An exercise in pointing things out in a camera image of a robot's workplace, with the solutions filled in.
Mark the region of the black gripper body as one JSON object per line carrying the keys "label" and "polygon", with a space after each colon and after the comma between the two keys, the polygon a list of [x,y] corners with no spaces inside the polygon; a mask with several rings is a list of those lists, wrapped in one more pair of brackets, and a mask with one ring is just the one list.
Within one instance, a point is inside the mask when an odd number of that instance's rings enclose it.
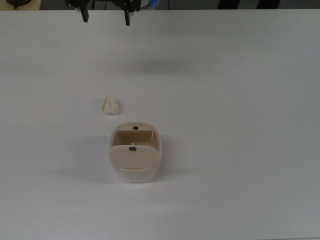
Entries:
{"label": "black gripper body", "polygon": [[[87,9],[89,2],[90,0],[66,0],[65,4],[69,7],[84,10]],[[138,12],[141,9],[140,0],[107,0],[107,2],[111,2],[125,12]]]}

